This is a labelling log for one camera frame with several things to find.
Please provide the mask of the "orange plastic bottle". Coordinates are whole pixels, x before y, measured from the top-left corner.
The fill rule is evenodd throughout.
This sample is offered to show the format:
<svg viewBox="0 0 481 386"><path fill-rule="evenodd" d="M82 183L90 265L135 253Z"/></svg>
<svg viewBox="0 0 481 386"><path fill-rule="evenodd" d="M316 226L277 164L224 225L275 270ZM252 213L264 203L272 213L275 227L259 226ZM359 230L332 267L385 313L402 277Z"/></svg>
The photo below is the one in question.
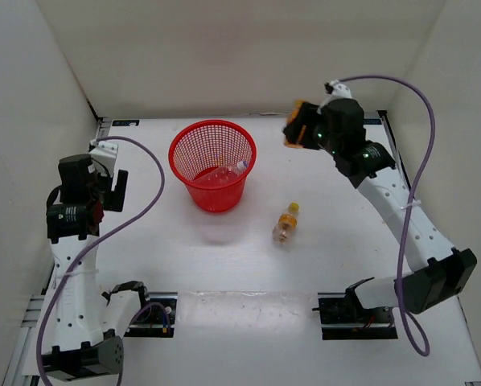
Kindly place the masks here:
<svg viewBox="0 0 481 386"><path fill-rule="evenodd" d="M286 119L286 126L283 129L284 133L284 145L289 148L303 149L302 137L306 131L306 126L299 129L300 119L298 118L302 107L306 102L303 100L297 100L294 102L294 109Z"/></svg>

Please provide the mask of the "clear plastic bottle white cap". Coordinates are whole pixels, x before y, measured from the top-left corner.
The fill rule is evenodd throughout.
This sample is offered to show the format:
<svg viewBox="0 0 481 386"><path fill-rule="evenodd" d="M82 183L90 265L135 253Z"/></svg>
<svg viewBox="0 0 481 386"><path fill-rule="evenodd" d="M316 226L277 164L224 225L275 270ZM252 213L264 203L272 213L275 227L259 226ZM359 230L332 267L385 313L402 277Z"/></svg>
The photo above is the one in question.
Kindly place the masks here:
<svg viewBox="0 0 481 386"><path fill-rule="evenodd" d="M239 161L219 166L207 174L197 178L196 183L205 187L221 187L241 176L248 169L247 161Z"/></svg>

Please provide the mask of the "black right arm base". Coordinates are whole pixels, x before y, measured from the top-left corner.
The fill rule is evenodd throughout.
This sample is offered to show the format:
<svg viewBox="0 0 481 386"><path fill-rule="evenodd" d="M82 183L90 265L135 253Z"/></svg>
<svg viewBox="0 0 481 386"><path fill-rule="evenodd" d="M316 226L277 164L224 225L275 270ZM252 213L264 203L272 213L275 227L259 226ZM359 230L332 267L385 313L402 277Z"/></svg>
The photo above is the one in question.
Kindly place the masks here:
<svg viewBox="0 0 481 386"><path fill-rule="evenodd" d="M318 293L323 341L398 339L393 310L387 306L364 309L348 294Z"/></svg>

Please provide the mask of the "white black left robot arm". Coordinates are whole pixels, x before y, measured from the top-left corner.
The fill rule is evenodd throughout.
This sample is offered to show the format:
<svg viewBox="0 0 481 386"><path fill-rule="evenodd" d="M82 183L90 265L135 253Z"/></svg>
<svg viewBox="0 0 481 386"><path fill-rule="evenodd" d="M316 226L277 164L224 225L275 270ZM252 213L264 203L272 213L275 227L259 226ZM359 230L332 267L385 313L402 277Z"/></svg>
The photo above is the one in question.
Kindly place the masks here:
<svg viewBox="0 0 481 386"><path fill-rule="evenodd" d="M106 211L120 212L128 173L115 172L117 147L62 158L61 184L47 199L47 238L55 263L55 292L43 327L52 337L40 344L46 376L71 382L117 375L123 370L123 337L132 319L149 318L152 303L140 281L112 289L97 284L97 247Z"/></svg>

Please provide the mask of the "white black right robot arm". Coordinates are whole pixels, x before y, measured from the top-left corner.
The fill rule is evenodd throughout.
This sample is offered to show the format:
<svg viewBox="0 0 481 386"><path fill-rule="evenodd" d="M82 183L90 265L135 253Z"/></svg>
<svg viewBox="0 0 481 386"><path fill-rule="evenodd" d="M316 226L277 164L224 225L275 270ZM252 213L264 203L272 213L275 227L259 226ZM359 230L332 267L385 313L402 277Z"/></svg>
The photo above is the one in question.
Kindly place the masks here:
<svg viewBox="0 0 481 386"><path fill-rule="evenodd" d="M283 133L287 146L328 152L399 244L394 278L366 279L352 288L353 295L344 302L351 320L361 322L384 306L420 314L462 292L476 256L468 248L457 249L436 229L404 184L392 155L366 138L357 101L335 97L323 105L301 102Z"/></svg>

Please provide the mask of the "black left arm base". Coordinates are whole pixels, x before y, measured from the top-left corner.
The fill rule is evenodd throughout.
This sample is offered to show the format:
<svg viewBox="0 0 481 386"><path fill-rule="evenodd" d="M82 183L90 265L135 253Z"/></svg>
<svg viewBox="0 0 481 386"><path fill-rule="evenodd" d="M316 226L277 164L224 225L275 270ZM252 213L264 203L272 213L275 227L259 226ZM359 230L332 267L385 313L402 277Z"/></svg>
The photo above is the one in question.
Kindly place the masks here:
<svg viewBox="0 0 481 386"><path fill-rule="evenodd" d="M178 305L176 292L150 292L151 306L137 316L125 333L129 338L173 338Z"/></svg>

